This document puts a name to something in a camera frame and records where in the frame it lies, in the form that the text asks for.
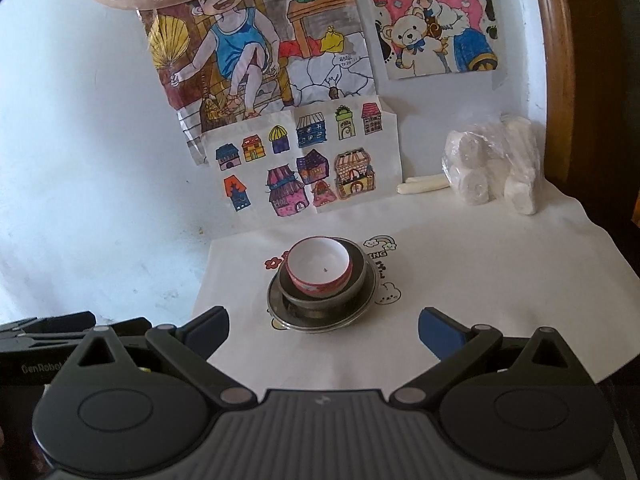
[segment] boy in blue tank top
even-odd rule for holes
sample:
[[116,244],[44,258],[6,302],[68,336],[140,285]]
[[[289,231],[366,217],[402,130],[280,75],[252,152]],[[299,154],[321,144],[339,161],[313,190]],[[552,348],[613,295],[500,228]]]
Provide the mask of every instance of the boy in blue tank top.
[[244,118],[251,119],[259,115],[254,106],[263,74],[273,75],[279,69],[280,38],[271,20],[258,9],[239,8],[242,1],[197,0],[192,4],[195,16],[214,16],[216,22],[202,41],[193,62],[173,74],[171,84],[178,86],[198,73],[215,52],[220,74],[231,81],[225,112],[233,113],[242,105],[238,87],[246,76]]

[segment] white wall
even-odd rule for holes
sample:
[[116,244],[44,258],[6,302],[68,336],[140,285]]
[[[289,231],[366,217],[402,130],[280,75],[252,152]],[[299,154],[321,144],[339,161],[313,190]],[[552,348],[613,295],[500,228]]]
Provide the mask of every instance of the white wall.
[[[452,128],[514,112],[544,121],[537,0],[494,0],[495,73],[390,82],[405,176],[440,171]],[[380,54],[372,24],[372,57]],[[196,167],[133,12],[91,0],[0,4],[0,322],[91,309],[180,323],[209,240],[231,229]]]

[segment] white tablecloth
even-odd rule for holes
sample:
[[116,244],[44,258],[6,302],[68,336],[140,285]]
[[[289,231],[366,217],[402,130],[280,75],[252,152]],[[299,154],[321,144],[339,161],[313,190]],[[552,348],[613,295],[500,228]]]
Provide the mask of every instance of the white tablecloth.
[[[556,327],[595,381],[640,353],[640,280],[609,235],[551,184],[543,208],[524,217],[503,204],[466,206],[449,189],[395,196],[296,224],[214,240],[193,315],[221,304],[228,340],[210,362],[255,390],[381,388],[385,395],[436,364],[417,335],[435,306],[507,336]],[[275,330],[266,291],[278,257],[309,235],[362,244],[393,238],[380,256],[383,283],[401,291],[353,325],[325,334]],[[379,251],[384,242],[367,252]]]

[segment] blue house drawing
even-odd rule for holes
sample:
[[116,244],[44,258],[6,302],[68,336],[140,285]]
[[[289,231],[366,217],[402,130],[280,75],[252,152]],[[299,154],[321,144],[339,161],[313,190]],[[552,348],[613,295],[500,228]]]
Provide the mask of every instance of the blue house drawing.
[[232,144],[225,144],[216,150],[216,160],[220,165],[220,171],[230,170],[242,164],[238,149]]
[[298,147],[304,148],[312,144],[326,141],[326,128],[324,126],[324,115],[320,112],[300,117],[298,126]]

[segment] red bowl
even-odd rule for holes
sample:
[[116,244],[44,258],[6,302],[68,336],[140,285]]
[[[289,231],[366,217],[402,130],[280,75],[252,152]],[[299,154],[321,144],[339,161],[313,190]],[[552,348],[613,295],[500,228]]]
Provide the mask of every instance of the red bowl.
[[289,250],[284,265],[296,288],[313,298],[338,294],[353,270],[346,248],[324,236],[300,240]]

